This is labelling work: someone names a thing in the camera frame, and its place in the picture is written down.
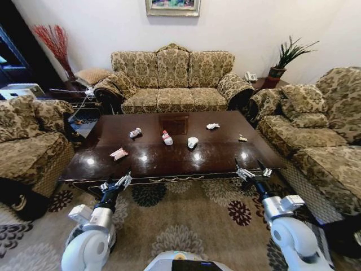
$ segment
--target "sofa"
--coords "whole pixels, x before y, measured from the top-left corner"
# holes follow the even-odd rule
[[[0,225],[42,216],[77,135],[62,100],[19,96],[0,101]]]
[[[315,85],[261,90],[248,110],[285,162],[280,173],[323,225],[330,245],[360,257],[361,68],[334,68]]]
[[[191,52],[170,44],[156,52],[117,51],[114,73],[94,86],[106,113],[224,111],[246,105],[253,87],[232,73],[226,51]]]

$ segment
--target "armchair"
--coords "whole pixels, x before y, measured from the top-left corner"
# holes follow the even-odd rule
[[[250,121],[285,162],[280,173],[333,249],[350,257],[361,256],[360,101],[361,69],[349,67],[330,70],[316,85],[261,90],[248,104]],[[309,126],[297,126],[299,115]]]
[[[0,101],[0,224],[34,220],[47,210],[56,180],[80,141],[67,118],[74,112],[62,100],[20,96]]]

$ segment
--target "plastic bottle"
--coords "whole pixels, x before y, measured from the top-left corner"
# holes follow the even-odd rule
[[[170,146],[173,144],[173,139],[168,135],[168,132],[166,130],[163,131],[163,141],[166,145]]]

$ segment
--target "picture frame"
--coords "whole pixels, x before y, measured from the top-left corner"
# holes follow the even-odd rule
[[[201,0],[146,0],[147,16],[198,17]]]

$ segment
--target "throw pillow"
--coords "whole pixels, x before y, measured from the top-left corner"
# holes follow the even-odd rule
[[[322,113],[301,113],[291,124],[296,128],[327,128],[328,120]]]
[[[325,112],[327,105],[315,85],[287,85],[281,88],[297,113]]]
[[[328,120],[322,113],[297,113],[289,99],[281,100],[283,114],[296,128],[326,128]]]
[[[100,80],[108,77],[112,73],[106,69],[101,68],[90,68],[83,69],[75,74],[77,81],[85,86],[93,86]]]
[[[19,96],[0,100],[0,142],[43,134],[35,118],[33,97]]]
[[[118,87],[125,99],[129,99],[137,93],[137,87],[132,83],[132,81],[130,81],[123,71],[111,74],[108,76],[108,79],[110,79]]]

